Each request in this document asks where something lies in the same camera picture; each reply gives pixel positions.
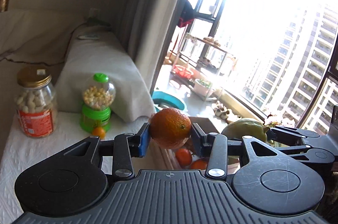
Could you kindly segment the green candy dispenser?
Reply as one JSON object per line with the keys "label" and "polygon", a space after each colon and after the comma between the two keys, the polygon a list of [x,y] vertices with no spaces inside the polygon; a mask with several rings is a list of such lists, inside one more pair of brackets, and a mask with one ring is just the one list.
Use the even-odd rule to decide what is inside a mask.
{"label": "green candy dispenser", "polygon": [[104,73],[95,73],[86,80],[81,95],[83,100],[81,128],[88,133],[97,127],[108,131],[110,129],[110,106],[116,97],[113,81]]}

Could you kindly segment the pink cardboard box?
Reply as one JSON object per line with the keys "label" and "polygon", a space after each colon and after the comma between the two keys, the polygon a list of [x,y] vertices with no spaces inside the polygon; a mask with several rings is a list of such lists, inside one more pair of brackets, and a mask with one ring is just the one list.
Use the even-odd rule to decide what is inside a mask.
{"label": "pink cardboard box", "polygon": [[[191,123],[197,123],[205,133],[217,132],[220,133],[225,128],[226,123],[222,123],[222,120],[217,118],[207,117],[189,117]],[[190,151],[192,155],[192,161],[199,159],[199,156],[195,154],[195,148],[192,144],[192,140],[189,139],[184,146]],[[147,170],[181,170],[181,166],[175,156],[176,150],[166,150],[158,146],[153,140],[150,141],[146,156],[142,159],[133,158],[132,163],[134,169],[138,172],[141,169]],[[238,157],[228,157],[228,174],[233,174],[240,168]]]}

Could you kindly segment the teal plastic basin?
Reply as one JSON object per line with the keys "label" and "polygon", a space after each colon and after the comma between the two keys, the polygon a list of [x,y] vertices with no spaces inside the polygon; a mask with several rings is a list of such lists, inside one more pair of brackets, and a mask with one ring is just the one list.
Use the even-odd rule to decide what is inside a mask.
{"label": "teal plastic basin", "polygon": [[152,94],[155,111],[159,112],[164,108],[176,108],[181,111],[187,111],[187,106],[182,99],[177,98],[163,91],[154,91]]}

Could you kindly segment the small planter with greens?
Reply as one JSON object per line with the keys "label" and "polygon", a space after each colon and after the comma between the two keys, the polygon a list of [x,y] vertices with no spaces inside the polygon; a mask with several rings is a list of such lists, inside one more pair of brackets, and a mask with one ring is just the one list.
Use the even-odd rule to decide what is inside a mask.
{"label": "small planter with greens", "polygon": [[211,82],[204,79],[195,79],[194,92],[206,97],[211,87]]}

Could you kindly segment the mandarin with green leaf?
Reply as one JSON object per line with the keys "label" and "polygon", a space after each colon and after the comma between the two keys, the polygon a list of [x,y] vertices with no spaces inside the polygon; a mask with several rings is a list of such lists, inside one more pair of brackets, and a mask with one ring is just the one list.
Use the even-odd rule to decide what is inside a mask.
{"label": "mandarin with green leaf", "polygon": [[175,157],[181,167],[187,167],[192,163],[192,154],[186,148],[176,150]]}

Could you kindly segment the small orange kumquat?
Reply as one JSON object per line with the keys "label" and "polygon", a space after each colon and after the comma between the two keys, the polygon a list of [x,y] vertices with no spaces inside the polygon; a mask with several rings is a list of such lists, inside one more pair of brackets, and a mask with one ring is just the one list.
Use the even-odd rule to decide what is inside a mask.
{"label": "small orange kumquat", "polygon": [[96,127],[93,129],[92,135],[99,137],[101,140],[103,140],[106,136],[106,130],[103,127]]}

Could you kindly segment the large green pear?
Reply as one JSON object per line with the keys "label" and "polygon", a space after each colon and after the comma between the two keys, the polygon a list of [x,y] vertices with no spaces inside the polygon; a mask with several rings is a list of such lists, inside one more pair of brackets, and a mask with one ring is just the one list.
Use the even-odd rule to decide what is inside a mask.
{"label": "large green pear", "polygon": [[242,118],[228,124],[221,134],[227,136],[228,139],[242,139],[243,136],[249,135],[263,142],[267,141],[264,125],[252,118]]}

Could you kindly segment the gold metal tin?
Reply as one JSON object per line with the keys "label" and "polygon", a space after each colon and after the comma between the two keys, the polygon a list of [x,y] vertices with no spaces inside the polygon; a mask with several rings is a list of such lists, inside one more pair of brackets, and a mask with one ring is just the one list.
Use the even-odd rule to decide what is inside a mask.
{"label": "gold metal tin", "polygon": [[6,12],[9,7],[9,0],[0,0],[0,12]]}

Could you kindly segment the red plastic basket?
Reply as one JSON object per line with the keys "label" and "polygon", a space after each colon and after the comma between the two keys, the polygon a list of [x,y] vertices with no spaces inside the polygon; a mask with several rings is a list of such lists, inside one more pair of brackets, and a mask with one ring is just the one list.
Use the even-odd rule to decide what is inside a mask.
{"label": "red plastic basket", "polygon": [[191,79],[194,76],[194,72],[192,70],[181,65],[175,65],[174,74],[185,79]]}

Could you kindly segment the glass jar red label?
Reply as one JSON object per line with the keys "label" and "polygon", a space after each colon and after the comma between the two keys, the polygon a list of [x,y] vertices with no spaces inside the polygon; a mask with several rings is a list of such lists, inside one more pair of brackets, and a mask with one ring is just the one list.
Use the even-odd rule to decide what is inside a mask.
{"label": "glass jar red label", "polygon": [[52,76],[43,66],[24,67],[17,73],[20,91],[15,97],[16,113],[24,134],[43,138],[57,127],[57,98]]}

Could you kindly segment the orange mandarin front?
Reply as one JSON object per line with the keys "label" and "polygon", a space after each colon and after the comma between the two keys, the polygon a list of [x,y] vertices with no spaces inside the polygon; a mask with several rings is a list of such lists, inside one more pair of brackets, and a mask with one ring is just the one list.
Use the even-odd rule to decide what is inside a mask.
{"label": "orange mandarin front", "polygon": [[205,159],[198,159],[190,165],[190,170],[206,170],[208,161]]}

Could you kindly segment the hanging dark red clothes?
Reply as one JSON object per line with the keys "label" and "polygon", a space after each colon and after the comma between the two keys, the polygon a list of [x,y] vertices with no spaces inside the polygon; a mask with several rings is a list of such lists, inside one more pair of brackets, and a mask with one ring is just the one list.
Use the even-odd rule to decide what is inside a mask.
{"label": "hanging dark red clothes", "polygon": [[190,2],[186,0],[183,10],[180,14],[177,26],[179,28],[186,27],[187,25],[190,25],[194,21],[194,19],[195,19],[194,9],[192,8]]}

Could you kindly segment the orange mandarin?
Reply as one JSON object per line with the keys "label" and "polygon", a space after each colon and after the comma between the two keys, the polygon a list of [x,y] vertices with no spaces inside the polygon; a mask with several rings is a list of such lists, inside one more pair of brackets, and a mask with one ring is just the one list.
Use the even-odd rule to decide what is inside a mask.
{"label": "orange mandarin", "polygon": [[208,161],[205,159],[198,159],[190,165],[190,170],[206,170]]}
{"label": "orange mandarin", "polygon": [[150,118],[149,132],[161,148],[180,148],[191,135],[191,121],[180,110],[165,108]]}

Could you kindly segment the metal shoe rack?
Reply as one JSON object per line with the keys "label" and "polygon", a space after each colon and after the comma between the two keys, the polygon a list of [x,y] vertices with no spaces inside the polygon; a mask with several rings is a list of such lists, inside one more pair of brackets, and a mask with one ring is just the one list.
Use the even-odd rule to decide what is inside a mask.
{"label": "metal shoe rack", "polygon": [[212,37],[198,38],[185,33],[177,56],[200,71],[219,74],[228,52]]}

